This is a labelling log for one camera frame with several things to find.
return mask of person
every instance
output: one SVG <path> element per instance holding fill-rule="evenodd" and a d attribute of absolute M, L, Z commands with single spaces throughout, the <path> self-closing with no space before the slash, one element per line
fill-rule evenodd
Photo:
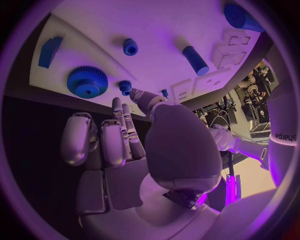
<path fill-rule="evenodd" d="M 255 97 L 263 98 L 266 96 L 265 91 L 259 91 L 259 87 L 256 84 L 256 79 L 254 78 L 253 74 L 249 74 L 247 77 L 245 77 L 244 80 L 238 84 L 238 86 L 246 89 L 252 99 Z"/>

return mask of blue object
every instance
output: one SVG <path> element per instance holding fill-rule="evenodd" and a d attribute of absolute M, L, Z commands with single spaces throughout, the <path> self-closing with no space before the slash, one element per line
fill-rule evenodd
<path fill-rule="evenodd" d="M 247 29 L 259 33 L 265 31 L 248 12 L 238 5 L 227 4 L 224 14 L 229 24 L 236 29 Z"/>
<path fill-rule="evenodd" d="M 182 53 L 198 76 L 203 76 L 208 73 L 210 70 L 209 66 L 192 46 L 187 46 L 183 49 Z"/>
<path fill-rule="evenodd" d="M 55 57 L 57 50 L 59 49 L 63 38 L 56 36 L 55 38 L 50 38 L 41 47 L 38 65 L 40 67 L 48 69 Z"/>
<path fill-rule="evenodd" d="M 119 89 L 123 96 L 129 96 L 132 89 L 131 82 L 128 80 L 123 80 L 119 82 Z"/>
<path fill-rule="evenodd" d="M 128 38 L 123 43 L 123 51 L 127 56 L 133 56 L 138 53 L 139 48 L 135 41 Z"/>
<path fill-rule="evenodd" d="M 93 66 L 75 68 L 68 76 L 67 88 L 72 94 L 83 99 L 92 99 L 108 89 L 108 77 Z"/>
<path fill-rule="evenodd" d="M 165 97 L 166 99 L 168 98 L 169 94 L 167 92 L 167 89 L 161 90 L 162 96 Z"/>

